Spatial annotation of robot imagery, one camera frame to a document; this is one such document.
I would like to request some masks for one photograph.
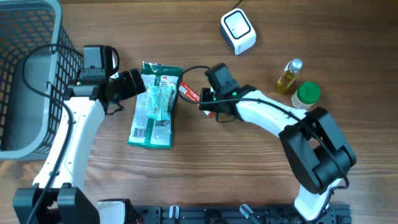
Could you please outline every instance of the package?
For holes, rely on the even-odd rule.
[[[195,93],[195,91],[193,91],[191,89],[191,87],[189,87],[185,82],[181,82],[180,87],[178,88],[178,90],[181,91],[181,93],[182,93],[182,95],[184,97],[187,97],[188,99],[193,100],[193,101],[200,101],[199,95],[197,93]],[[203,111],[203,112],[209,118],[211,118],[213,116],[213,112],[211,112],[211,111]]]
[[[149,149],[172,147],[173,113],[182,67],[142,63],[141,77],[147,88],[137,96],[128,145]]]

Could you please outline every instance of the plastic basket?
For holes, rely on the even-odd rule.
[[[45,159],[49,153],[62,107],[30,91],[21,68],[32,49],[50,43],[73,47],[57,1],[0,0],[0,159]],[[34,88],[62,99],[81,63],[73,52],[48,48],[28,59],[25,76]]]

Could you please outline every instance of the bottle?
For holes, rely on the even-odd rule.
[[[297,109],[308,110],[321,97],[321,89],[315,82],[305,82],[292,96],[292,104]]]
[[[295,58],[291,62],[289,62],[282,76],[276,83],[275,91],[277,93],[285,93],[288,87],[292,84],[292,82],[298,77],[300,74],[300,70],[303,67],[303,62]]]

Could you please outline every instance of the wooden tabletop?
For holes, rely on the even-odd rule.
[[[220,35],[220,18],[236,1],[149,1],[63,4],[63,25],[75,47],[111,45],[120,71],[142,61],[227,64],[241,84],[291,105],[274,84],[293,58],[297,83],[317,82],[317,106],[329,110],[357,157],[348,203],[355,223],[398,222],[398,4],[396,1],[255,1],[241,7],[257,32],[253,48],[235,56]],[[184,76],[197,92],[203,70]],[[136,99],[105,117],[86,170],[92,202],[130,198],[134,205],[265,205],[291,203],[299,192],[280,141],[254,124],[219,124],[197,106],[177,102],[172,150],[126,145]],[[12,198],[29,187],[43,161],[0,163],[0,223],[16,223]]]

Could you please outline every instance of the bottle with yellow liquid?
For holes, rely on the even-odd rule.
[[[298,58],[289,62],[285,67],[284,73],[276,83],[275,91],[277,93],[285,93],[293,81],[300,75],[302,67],[303,62]]]

